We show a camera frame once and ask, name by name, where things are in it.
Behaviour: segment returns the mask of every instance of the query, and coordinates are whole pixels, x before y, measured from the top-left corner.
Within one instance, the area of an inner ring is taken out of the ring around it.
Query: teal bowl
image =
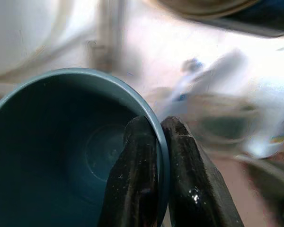
[[[48,72],[0,101],[0,227],[96,227],[123,132],[144,115],[158,140],[159,216],[169,196],[163,130],[143,98],[91,69]]]

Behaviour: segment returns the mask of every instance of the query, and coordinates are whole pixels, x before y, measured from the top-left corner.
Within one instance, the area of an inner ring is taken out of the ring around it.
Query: bowl rim
[[[88,76],[94,76],[103,80],[106,80],[107,82],[113,83],[114,85],[121,88],[123,91],[127,92],[143,109],[145,112],[145,116],[149,120],[150,124],[152,125],[157,140],[161,149],[160,153],[160,166],[162,166],[162,171],[159,170],[159,207],[158,207],[158,225],[161,226],[168,201],[169,201],[169,181],[170,181],[170,169],[169,169],[169,152],[167,147],[167,142],[164,136],[163,129],[161,127],[161,124],[153,112],[153,110],[150,108],[150,106],[147,104],[147,102],[136,92],[132,87],[130,87],[128,84],[123,82],[122,80],[106,74],[101,71],[93,70],[93,69],[85,69],[85,68],[65,68],[65,69],[59,69],[59,70],[52,70],[46,73],[43,73],[39,76],[32,77],[31,79],[24,81],[20,85],[16,86],[16,88],[6,94],[1,100],[0,100],[0,109],[13,97],[15,96],[19,91],[25,89],[26,87],[39,82],[40,80],[43,80],[45,78],[55,77],[55,76],[63,76],[63,75],[70,75],[70,74],[80,74],[80,75],[88,75]]]

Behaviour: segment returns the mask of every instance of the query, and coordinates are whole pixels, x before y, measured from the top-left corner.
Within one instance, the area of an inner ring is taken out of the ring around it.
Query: blue object
[[[119,79],[62,69],[0,101],[0,227],[96,227],[125,125],[138,115],[147,117],[160,147],[160,226],[169,196],[169,155],[157,117]]]

